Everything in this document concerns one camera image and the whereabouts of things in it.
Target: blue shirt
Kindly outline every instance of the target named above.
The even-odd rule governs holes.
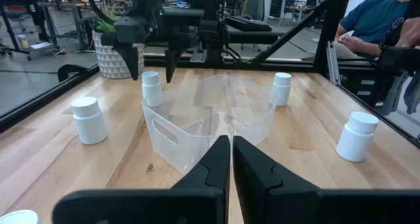
[[[358,5],[340,24],[346,31],[354,30],[354,37],[379,44],[392,24],[406,12],[409,1],[366,0]]]

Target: white geometric planter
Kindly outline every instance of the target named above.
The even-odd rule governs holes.
[[[110,79],[130,78],[131,74],[123,60],[123,57],[112,50],[111,46],[102,46],[100,42],[101,33],[92,32],[93,43],[98,58],[99,70],[102,76]],[[144,69],[144,57],[142,44],[134,44],[138,50],[138,74],[141,75]]]

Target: man's hand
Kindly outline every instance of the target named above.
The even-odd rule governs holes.
[[[362,53],[364,52],[364,45],[365,41],[361,40],[358,37],[352,37],[349,35],[344,35],[338,40],[339,43],[342,43],[348,49],[350,49],[353,53]]]
[[[406,20],[401,30],[397,47],[415,47],[420,45],[420,17]]]

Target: wooden board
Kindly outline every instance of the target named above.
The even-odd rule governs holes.
[[[161,72],[164,68],[147,68]],[[164,90],[214,74],[230,74],[270,86],[274,72],[179,68]],[[98,99],[108,138],[82,145],[70,103]],[[91,188],[169,188],[182,175],[152,148],[141,108],[139,81],[96,75],[0,135],[0,215],[36,211],[51,222],[55,203],[69,192]],[[351,163],[335,147],[353,111],[365,111],[318,74],[294,73],[288,106],[277,108],[259,148],[323,188],[418,189],[420,150],[380,123],[367,158]],[[243,223],[231,175],[230,223]]]

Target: clear plastic basket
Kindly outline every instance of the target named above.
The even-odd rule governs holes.
[[[153,149],[186,174],[220,135],[231,142],[235,135],[254,145],[263,141],[278,98],[268,87],[216,75],[164,91],[161,106],[143,100],[142,107]]]

